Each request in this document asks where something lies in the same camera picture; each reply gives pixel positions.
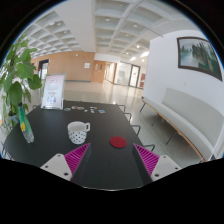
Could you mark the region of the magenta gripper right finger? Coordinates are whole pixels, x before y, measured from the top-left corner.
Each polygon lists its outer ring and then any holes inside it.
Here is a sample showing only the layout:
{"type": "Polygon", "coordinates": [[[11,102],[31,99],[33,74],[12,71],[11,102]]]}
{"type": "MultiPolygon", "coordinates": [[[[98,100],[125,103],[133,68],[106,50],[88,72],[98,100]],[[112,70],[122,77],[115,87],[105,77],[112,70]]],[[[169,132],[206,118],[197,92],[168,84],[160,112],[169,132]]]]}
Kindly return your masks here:
{"type": "Polygon", "coordinates": [[[169,156],[159,156],[143,146],[134,144],[132,152],[144,185],[181,170],[169,156]]]}

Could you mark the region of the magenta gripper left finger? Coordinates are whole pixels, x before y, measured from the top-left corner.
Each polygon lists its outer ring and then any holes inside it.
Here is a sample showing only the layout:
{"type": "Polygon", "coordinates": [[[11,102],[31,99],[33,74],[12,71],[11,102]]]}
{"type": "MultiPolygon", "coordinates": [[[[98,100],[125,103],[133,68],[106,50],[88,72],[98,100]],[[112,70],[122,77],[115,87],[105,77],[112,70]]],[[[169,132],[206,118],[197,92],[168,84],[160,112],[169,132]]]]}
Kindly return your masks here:
{"type": "Polygon", "coordinates": [[[91,144],[84,144],[67,154],[56,154],[41,169],[70,181],[74,174],[83,171],[82,164],[88,161],[91,144]]]}

